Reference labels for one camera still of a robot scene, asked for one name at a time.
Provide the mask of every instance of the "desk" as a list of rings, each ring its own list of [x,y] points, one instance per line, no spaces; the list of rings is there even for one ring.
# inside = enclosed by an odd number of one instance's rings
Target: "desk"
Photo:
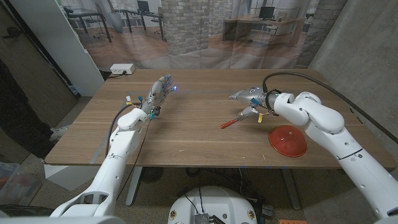
[[[85,24],[85,22],[84,22],[82,17],[85,17],[85,16],[100,16],[101,20],[102,20],[102,23],[104,25],[104,28],[105,28],[106,36],[107,36],[107,38],[109,40],[109,43],[111,43],[112,40],[111,40],[111,36],[109,35],[108,27],[106,26],[106,23],[105,23],[104,15],[102,15],[101,13],[99,13],[97,11],[89,10],[89,9],[82,9],[82,11],[83,12],[79,12],[79,13],[69,13],[69,12],[67,12],[67,16],[68,16],[68,18],[77,18],[78,17],[80,22],[81,22],[81,25],[83,26],[83,28],[84,28],[86,33],[88,33],[88,31],[87,31],[86,24]]]
[[[153,82],[169,73],[177,91],[168,95],[160,116],[151,121],[147,128],[143,127],[143,133],[147,134],[141,153],[137,159],[137,150],[127,164],[132,165],[137,160],[138,167],[340,169],[336,159],[305,134],[307,151],[303,156],[286,157],[275,151],[268,142],[268,132],[276,126],[290,124],[281,116],[265,116],[261,124],[253,116],[225,129],[220,128],[221,124],[236,118],[247,107],[229,100],[230,94],[261,86],[267,74],[279,71],[136,70],[133,75],[107,80],[45,161],[51,165],[100,165],[105,157],[109,125],[124,105],[125,96],[131,95],[133,101],[139,95],[146,97]],[[314,70],[291,71],[302,72],[325,82]],[[396,166],[393,158],[359,122],[348,105],[328,90],[290,75],[270,78],[268,87],[295,95],[301,91],[318,95],[324,105],[343,115],[346,128],[377,161],[386,169]],[[131,185],[132,191],[136,190],[136,186],[136,183]]]
[[[293,34],[289,40],[289,47],[291,47],[297,44],[297,42],[299,41],[304,22],[305,17],[278,22],[271,20],[262,20],[255,15],[243,16],[240,19],[225,19],[223,26],[223,40],[235,40],[243,38],[249,34],[250,30],[255,24],[275,25],[278,27],[295,24]]]
[[[129,26],[130,32],[132,32],[132,31],[131,31],[131,25],[130,25],[130,20],[129,20],[129,13],[141,16],[141,21],[142,21],[142,25],[144,26],[144,30],[147,30],[147,27],[145,26],[144,16],[158,18],[161,38],[162,38],[163,41],[166,41],[166,38],[164,38],[164,35],[163,35],[163,26],[162,26],[162,18],[163,18],[163,16],[158,15],[158,14],[150,14],[150,13],[146,13],[146,12],[131,11],[131,10],[126,10],[126,9],[120,9],[118,11],[119,12],[123,12],[126,15],[127,24]]]

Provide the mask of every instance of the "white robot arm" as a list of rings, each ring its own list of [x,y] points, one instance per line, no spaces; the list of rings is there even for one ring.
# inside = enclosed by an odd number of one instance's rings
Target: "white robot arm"
[[[129,156],[140,144],[141,126],[160,110],[166,96],[176,89],[170,75],[157,80],[141,109],[118,119],[118,127],[111,135],[111,149],[99,168],[93,183],[80,195],[60,205],[50,217],[103,217],[113,215],[116,197]]]
[[[398,182],[348,132],[339,112],[322,105],[316,95],[291,93],[260,88],[239,91],[229,97],[249,103],[253,109],[260,105],[283,116],[330,152],[362,192],[379,219],[387,218],[398,209]]]

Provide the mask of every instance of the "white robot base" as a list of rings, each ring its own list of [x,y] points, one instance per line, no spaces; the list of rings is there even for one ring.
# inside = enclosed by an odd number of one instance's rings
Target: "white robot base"
[[[219,186],[202,186],[185,195],[172,205],[168,224],[257,223],[251,204],[233,190]]]

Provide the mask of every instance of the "person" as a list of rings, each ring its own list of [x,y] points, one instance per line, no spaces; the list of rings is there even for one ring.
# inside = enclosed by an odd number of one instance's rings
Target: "person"
[[[44,159],[68,127],[51,128],[41,122],[22,88],[0,59],[0,128],[16,143]]]

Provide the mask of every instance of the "brick column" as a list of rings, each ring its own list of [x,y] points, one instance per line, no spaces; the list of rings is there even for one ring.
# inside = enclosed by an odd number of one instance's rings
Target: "brick column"
[[[170,55],[208,48],[209,0],[162,0]]]
[[[296,65],[310,65],[347,0],[320,0]]]
[[[224,19],[231,18],[233,0],[209,0],[209,2],[209,34],[221,34],[223,31]]]

